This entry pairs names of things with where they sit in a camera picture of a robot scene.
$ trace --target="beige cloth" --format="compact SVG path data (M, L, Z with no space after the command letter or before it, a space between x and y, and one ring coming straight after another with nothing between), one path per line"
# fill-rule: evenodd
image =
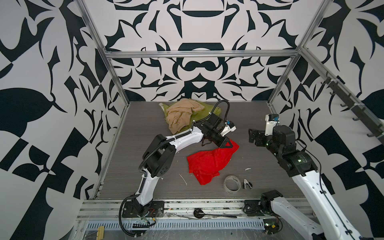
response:
M204 109L204 106L195 100L183 98L170 106L167 111L167 123L172 134L177 133L183 127L189 125L192 111L197 112Z

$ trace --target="spoon handle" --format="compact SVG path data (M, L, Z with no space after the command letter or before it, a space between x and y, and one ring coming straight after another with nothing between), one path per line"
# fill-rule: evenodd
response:
M229 218L237 218L237 216L233 216L233 215L217 215L217 214L205 214L205 215L210 215L210 216L220 216L220 217L229 217Z

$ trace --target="patterned wall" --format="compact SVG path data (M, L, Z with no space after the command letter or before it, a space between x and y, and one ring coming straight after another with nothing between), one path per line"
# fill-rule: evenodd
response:
M1 239L60 239L124 103L73 0L0 2Z
M384 119L383 19L380 0L335 0L309 49ZM301 58L273 103L281 123L321 162L323 181L364 237L384 237L384 146Z
M86 0L109 51L295 49L321 0ZM267 100L288 57L115 60L132 101Z

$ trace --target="red cloth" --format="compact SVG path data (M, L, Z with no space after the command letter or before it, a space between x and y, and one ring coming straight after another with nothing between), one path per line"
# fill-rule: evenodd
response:
M213 177L219 176L229 162L232 154L239 149L234 141L230 140L232 148L216 148L211 151L200 151L187 157L189 173L193 173L200 185L206 185Z

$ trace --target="yellow clip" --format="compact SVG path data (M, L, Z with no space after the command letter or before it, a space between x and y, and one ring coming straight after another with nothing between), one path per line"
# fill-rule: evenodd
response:
M102 240L104 238L104 226L100 226L97 229L97 237L96 240Z

